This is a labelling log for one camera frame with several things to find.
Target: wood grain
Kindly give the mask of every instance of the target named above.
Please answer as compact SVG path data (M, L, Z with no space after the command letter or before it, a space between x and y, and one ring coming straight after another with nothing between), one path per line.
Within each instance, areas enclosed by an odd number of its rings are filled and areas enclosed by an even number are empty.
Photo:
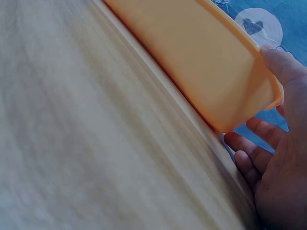
M99 1L0 2L1 229L257 229L227 151Z

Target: plastic container lid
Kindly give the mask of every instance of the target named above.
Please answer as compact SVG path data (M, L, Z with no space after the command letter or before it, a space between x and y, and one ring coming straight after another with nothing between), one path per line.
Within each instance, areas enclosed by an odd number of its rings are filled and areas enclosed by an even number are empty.
M210 0L106 0L194 108L229 132L283 101L252 38Z

